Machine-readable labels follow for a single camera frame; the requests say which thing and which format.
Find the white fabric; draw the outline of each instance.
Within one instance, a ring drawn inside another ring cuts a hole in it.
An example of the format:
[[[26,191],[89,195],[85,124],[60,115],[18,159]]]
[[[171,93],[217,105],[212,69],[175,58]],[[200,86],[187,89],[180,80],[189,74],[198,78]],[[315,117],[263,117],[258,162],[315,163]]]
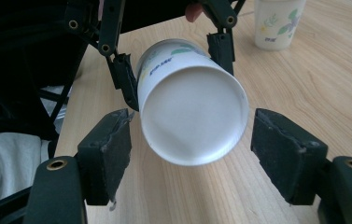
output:
[[[0,200],[33,185],[36,167],[48,159],[48,141],[0,133]]]

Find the finger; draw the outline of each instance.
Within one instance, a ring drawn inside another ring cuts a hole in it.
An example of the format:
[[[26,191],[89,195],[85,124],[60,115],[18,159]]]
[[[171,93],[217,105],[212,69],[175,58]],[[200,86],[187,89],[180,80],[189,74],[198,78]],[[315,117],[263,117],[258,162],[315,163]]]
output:
[[[187,6],[185,9],[185,17],[187,18],[187,21],[189,22],[194,22],[200,14],[203,12],[203,7],[199,3],[192,3]]]

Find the table surface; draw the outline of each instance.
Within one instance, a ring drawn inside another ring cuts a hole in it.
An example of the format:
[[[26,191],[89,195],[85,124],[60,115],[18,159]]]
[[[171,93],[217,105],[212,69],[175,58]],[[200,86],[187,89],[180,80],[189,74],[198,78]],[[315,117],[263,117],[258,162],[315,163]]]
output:
[[[233,28],[234,75],[250,103],[237,146],[207,165],[173,165],[149,148],[137,113],[117,208],[88,206],[89,223],[318,223],[319,198],[290,206],[250,151],[253,115],[258,107],[281,113],[325,142],[329,160],[352,157],[352,0],[308,0],[291,46],[281,51],[255,47],[253,10],[247,0]],[[135,68],[160,40],[185,38],[207,49],[206,35],[215,32],[206,16],[178,18],[121,35],[119,52],[132,54]],[[105,114],[128,107],[96,49],[87,49],[78,72],[56,156],[74,156]]]

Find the white mug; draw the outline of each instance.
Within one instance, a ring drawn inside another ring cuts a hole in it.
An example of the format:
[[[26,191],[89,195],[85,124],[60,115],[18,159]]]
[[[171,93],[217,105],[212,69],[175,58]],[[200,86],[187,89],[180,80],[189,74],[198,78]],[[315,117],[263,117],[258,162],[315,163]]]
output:
[[[195,44],[163,40],[143,54],[136,73],[143,134],[166,161],[206,164],[240,140],[248,120],[246,93]]]
[[[255,44],[281,50],[291,44],[306,0],[255,0]]]

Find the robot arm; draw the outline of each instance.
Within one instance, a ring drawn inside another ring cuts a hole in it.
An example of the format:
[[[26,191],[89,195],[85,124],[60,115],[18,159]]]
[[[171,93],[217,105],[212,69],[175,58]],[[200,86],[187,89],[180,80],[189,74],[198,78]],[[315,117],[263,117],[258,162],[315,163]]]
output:
[[[187,3],[179,1],[179,5],[183,8]],[[234,8],[231,6],[232,1],[226,0],[199,0],[199,3],[218,29],[216,34],[207,35],[208,52],[214,62],[233,74],[232,63],[235,59],[232,28],[237,23],[237,14],[245,0],[237,1]],[[130,55],[118,53],[126,1],[105,0],[101,21],[97,20],[98,6],[98,0],[69,0],[65,12],[65,28],[70,33],[80,36],[106,57],[115,88],[121,89],[126,104],[138,111],[137,81],[131,67]]]

